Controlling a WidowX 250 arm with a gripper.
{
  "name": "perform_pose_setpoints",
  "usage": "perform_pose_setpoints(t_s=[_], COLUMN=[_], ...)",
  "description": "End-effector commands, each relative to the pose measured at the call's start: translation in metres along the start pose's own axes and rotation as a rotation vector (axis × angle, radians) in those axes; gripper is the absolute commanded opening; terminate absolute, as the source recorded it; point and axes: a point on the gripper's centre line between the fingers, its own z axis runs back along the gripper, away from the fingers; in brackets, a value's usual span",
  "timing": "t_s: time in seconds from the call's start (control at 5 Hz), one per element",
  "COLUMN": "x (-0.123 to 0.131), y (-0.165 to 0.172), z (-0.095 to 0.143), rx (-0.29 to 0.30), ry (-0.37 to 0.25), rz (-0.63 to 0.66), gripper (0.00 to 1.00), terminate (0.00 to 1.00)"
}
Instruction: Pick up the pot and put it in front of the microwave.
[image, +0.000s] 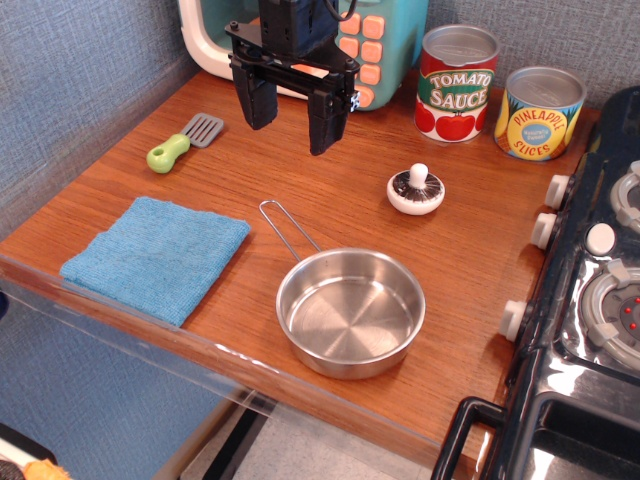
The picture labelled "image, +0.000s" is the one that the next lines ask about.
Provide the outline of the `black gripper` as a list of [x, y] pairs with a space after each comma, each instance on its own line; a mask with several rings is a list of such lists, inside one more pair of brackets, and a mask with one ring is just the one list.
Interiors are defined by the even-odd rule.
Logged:
[[307, 99], [310, 152], [326, 152], [344, 134], [359, 106], [359, 63], [336, 44], [338, 27], [352, 17], [337, 1], [261, 1], [257, 24], [230, 22], [233, 83], [247, 124], [260, 130], [278, 113], [277, 88]]

